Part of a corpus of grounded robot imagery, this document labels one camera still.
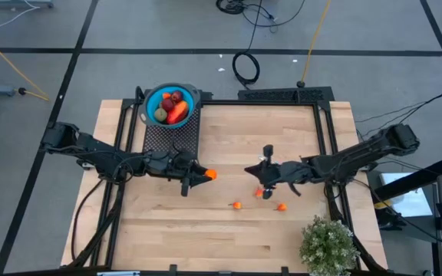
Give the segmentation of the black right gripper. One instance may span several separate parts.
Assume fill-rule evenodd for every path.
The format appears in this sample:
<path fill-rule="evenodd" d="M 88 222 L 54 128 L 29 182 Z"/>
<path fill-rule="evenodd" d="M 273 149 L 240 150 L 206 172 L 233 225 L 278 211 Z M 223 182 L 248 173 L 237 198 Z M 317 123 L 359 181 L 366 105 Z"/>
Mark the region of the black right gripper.
<path fill-rule="evenodd" d="M 274 185 L 271 184 L 271 176 L 263 172 L 263 170 L 272 164 L 273 145 L 268 144 L 264 146 L 262 148 L 262 155 L 267 157 L 267 160 L 260 161 L 257 165 L 246 167 L 244 170 L 259 180 L 259 183 L 262 186 L 260 189 L 263 190 L 263 196 L 261 199 L 270 199 L 272 197 Z M 272 181 L 274 184 L 282 182 L 292 184 L 297 182 L 307 182 L 313 177 L 310 165 L 301 161 L 276 163 L 274 167 L 279 174 L 279 176 Z"/>

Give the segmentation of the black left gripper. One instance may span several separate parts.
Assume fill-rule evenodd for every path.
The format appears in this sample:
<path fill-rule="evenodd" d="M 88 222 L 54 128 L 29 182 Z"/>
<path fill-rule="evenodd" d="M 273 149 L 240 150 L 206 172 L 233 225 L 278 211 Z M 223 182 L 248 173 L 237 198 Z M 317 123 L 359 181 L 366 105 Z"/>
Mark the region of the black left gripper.
<path fill-rule="evenodd" d="M 180 194 L 188 196 L 191 188 L 207 181 L 207 176 L 205 176 L 207 168 L 200 165 L 193 153 L 185 152 L 187 165 L 192 171 L 187 174 L 187 167 L 182 158 L 182 152 L 152 152 L 143 160 L 144 172 L 152 177 L 181 179 Z"/>

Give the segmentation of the orange red mango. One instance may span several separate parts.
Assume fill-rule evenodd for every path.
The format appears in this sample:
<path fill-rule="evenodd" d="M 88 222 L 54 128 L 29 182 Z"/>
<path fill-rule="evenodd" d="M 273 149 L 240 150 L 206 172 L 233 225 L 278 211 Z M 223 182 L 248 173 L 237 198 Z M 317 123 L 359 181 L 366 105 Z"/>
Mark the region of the orange red mango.
<path fill-rule="evenodd" d="M 182 100 L 177 103 L 172 110 L 167 113 L 167 124 L 173 125 L 184 120 L 189 113 L 189 105 L 186 101 Z"/>

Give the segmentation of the black mesh shelf riser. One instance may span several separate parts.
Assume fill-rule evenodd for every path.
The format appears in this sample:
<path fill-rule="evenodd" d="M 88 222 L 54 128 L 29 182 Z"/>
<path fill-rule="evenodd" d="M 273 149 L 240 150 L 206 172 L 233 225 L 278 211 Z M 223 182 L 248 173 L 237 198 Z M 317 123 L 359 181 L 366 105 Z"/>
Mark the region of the black mesh shelf riser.
<path fill-rule="evenodd" d="M 147 126 L 143 139 L 143 152 L 167 151 L 173 154 L 188 152 L 198 158 L 201 109 L 195 109 L 188 121 L 179 128 Z"/>

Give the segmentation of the blue grey collapsible colander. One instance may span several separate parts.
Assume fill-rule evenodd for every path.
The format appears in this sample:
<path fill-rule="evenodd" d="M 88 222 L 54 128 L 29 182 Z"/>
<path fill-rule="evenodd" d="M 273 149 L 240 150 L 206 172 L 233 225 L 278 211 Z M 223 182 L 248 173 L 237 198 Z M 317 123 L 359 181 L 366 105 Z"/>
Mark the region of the blue grey collapsible colander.
<path fill-rule="evenodd" d="M 186 117 L 179 123 L 164 124 L 154 118 L 154 112 L 163 100 L 163 93 L 174 92 L 179 90 L 183 94 L 183 99 L 189 107 Z M 176 129 L 185 125 L 194 111 L 201 108 L 201 90 L 198 90 L 191 84 L 165 83 L 149 90 L 145 93 L 145 99 L 139 107 L 140 119 L 148 126 L 166 127 L 168 129 Z"/>

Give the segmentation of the white green potted plant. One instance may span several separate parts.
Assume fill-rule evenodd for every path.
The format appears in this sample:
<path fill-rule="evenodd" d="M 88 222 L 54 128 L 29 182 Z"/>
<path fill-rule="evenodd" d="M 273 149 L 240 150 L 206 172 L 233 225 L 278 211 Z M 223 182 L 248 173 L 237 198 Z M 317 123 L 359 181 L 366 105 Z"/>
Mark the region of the white green potted plant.
<path fill-rule="evenodd" d="M 299 258 L 311 276 L 351 276 L 360 253 L 354 234 L 340 221 L 315 216 L 302 228 Z"/>

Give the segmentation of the white sheet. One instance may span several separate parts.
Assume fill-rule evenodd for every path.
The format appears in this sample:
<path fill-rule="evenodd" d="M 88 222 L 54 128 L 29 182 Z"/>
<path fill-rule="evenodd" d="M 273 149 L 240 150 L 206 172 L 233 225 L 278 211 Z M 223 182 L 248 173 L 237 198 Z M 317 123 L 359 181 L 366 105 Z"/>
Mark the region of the white sheet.
<path fill-rule="evenodd" d="M 386 186 L 410 174 L 410 172 L 383 172 L 379 174 L 379 178 L 381 183 Z M 433 215 L 422 188 L 394 197 L 389 200 L 388 205 L 405 218 Z"/>

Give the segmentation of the black diagonal beam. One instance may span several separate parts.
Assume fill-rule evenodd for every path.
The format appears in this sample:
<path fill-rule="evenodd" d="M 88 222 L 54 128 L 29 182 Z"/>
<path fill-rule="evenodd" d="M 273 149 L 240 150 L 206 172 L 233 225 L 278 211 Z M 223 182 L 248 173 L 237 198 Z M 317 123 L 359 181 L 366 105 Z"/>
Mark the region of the black diagonal beam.
<path fill-rule="evenodd" d="M 442 176 L 442 160 L 433 163 L 425 168 L 406 163 L 397 159 L 386 157 L 387 163 L 397 163 L 409 169 L 415 169 L 415 172 L 408 176 L 388 183 L 372 191 L 374 203 L 386 201 L 388 199 L 401 196 L 412 190 L 422 188 L 435 182 L 438 176 Z"/>

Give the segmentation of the black perforated frame panel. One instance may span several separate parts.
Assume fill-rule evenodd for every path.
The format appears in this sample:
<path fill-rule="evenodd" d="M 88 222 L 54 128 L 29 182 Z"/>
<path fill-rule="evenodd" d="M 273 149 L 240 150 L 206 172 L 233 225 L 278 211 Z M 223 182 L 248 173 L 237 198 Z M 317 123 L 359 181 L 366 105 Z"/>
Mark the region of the black perforated frame panel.
<path fill-rule="evenodd" d="M 313 103 L 335 101 L 331 87 L 271 88 L 261 90 L 240 90 L 240 100 Z"/>

